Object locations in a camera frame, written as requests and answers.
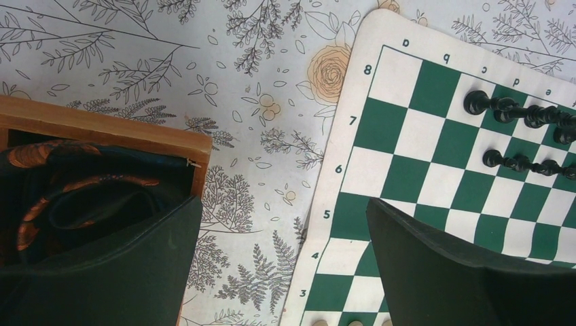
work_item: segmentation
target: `black chess piece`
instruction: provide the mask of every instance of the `black chess piece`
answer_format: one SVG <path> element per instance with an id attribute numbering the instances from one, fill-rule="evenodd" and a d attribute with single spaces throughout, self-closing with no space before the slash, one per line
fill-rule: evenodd
<path id="1" fill-rule="evenodd" d="M 482 163 L 490 168 L 501 165 L 505 168 L 515 169 L 518 165 L 518 162 L 513 158 L 503 158 L 502 154 L 496 149 L 486 151 L 482 156 Z"/>
<path id="2" fill-rule="evenodd" d="M 519 105 L 513 98 L 489 98 L 482 90 L 473 90 L 464 98 L 464 110 L 473 115 L 479 115 L 487 109 L 510 111 L 514 107 L 519 107 Z"/>
<path id="3" fill-rule="evenodd" d="M 568 145 L 576 141 L 576 129 L 556 127 L 552 138 L 559 144 Z"/>
<path id="4" fill-rule="evenodd" d="M 546 177 L 560 174 L 570 180 L 576 179 L 576 167 L 574 166 L 561 167 L 555 160 L 545 160 L 540 165 L 542 169 L 538 173 Z"/>

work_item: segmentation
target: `leaf illustration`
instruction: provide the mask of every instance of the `leaf illustration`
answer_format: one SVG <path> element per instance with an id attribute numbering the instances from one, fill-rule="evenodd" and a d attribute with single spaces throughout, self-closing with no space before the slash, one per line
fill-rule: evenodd
<path id="1" fill-rule="evenodd" d="M 354 26 L 354 25 L 356 25 L 356 24 L 360 21 L 360 18 L 361 18 L 361 14 L 360 14 L 360 12 L 359 12 L 358 10 L 356 10 L 356 11 L 352 14 L 352 17 L 350 17 L 350 20 L 348 21 L 348 23 L 349 23 L 351 26 Z"/>
<path id="2" fill-rule="evenodd" d="M 59 90 L 65 90 L 65 89 L 67 89 L 68 87 L 70 87 L 70 85 L 66 85 L 66 84 L 56 84 L 56 85 L 52 86 L 50 89 L 51 89 L 51 90 L 59 91 Z"/>
<path id="3" fill-rule="evenodd" d="M 336 32 L 330 27 L 330 17 L 323 12 L 306 12 L 306 21 L 318 34 L 318 36 L 323 39 L 334 39 L 336 37 Z"/>
<path id="4" fill-rule="evenodd" d="M 312 93 L 312 86 L 310 85 L 310 82 L 305 80 L 302 81 L 298 84 L 296 84 L 296 88 L 302 93 L 302 95 L 304 95 L 307 99 L 309 100 L 313 100 L 314 99 L 314 93 Z"/>
<path id="5" fill-rule="evenodd" d="M 336 35 L 336 45 L 341 47 L 352 47 L 354 44 L 354 38 L 356 37 L 356 33 L 352 27 L 347 23 L 343 22 L 338 34 Z"/>
<path id="6" fill-rule="evenodd" d="M 28 77 L 28 76 L 27 76 L 25 73 L 23 73 L 22 71 L 19 71 L 19 70 L 16 69 L 16 72 L 17 72 L 20 76 L 26 78 L 27 80 L 30 80 L 30 77 Z"/>

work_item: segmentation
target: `black pawn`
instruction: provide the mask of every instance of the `black pawn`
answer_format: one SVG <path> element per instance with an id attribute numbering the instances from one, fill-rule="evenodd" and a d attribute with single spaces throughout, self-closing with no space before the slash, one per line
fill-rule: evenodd
<path id="1" fill-rule="evenodd" d="M 576 130 L 556 127 L 552 138 L 559 144 L 568 145 L 576 141 Z"/>
<path id="2" fill-rule="evenodd" d="M 481 90 L 473 90 L 464 98 L 464 110 L 472 115 L 479 115 L 487 109 L 509 111 L 518 107 L 518 103 L 509 97 L 489 98 L 487 93 Z"/>
<path id="3" fill-rule="evenodd" d="M 482 156 L 482 163 L 490 168 L 501 165 L 505 168 L 515 169 L 518 165 L 518 162 L 513 158 L 503 158 L 502 154 L 500 154 L 496 149 L 489 149 L 486 151 L 484 156 Z"/>

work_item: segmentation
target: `chess mat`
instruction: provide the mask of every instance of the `chess mat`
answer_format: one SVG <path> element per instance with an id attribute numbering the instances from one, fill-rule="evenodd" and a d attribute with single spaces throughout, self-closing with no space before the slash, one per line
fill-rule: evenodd
<path id="1" fill-rule="evenodd" d="M 566 96 L 576 94 L 576 87 L 443 39 L 397 15 L 374 15 L 363 22 L 357 37 L 362 50 L 355 43 L 348 66 L 348 71 L 364 69 L 370 78 L 358 86 L 362 74 L 347 72 L 281 325 L 324 319 L 331 326 L 353 320 L 380 326 L 390 318 L 365 217 L 371 197 L 497 253 L 576 266 L 576 181 L 482 163 L 486 150 L 498 149 L 504 156 L 523 154 L 531 162 L 553 159 L 568 166 L 576 164 L 576 144 L 555 143 L 554 126 L 532 129 L 522 120 L 501 124 L 491 111 L 470 115 L 463 109 L 469 91 L 483 90 L 489 97 L 512 97 L 523 107 L 556 105 L 576 114 L 576 98 Z M 374 62 L 365 51 L 374 47 L 368 45 L 374 38 L 370 31 L 392 26 L 405 35 L 380 43 L 372 51 L 378 59 L 368 69 Z M 434 38 L 446 47 L 435 46 Z M 427 47 L 406 47 L 407 39 Z M 459 46 L 462 58 L 450 64 Z M 448 50 L 451 58 L 445 60 Z M 498 77 L 502 71 L 512 73 Z M 346 96 L 352 93 L 354 98 Z"/>

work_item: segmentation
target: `floral tablecloth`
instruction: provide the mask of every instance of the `floral tablecloth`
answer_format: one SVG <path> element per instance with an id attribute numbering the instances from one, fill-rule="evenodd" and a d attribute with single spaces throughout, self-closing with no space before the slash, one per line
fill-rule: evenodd
<path id="1" fill-rule="evenodd" d="M 576 1 L 2 0 L 2 92 L 211 135 L 180 323 L 275 325 L 377 7 L 576 82 Z"/>

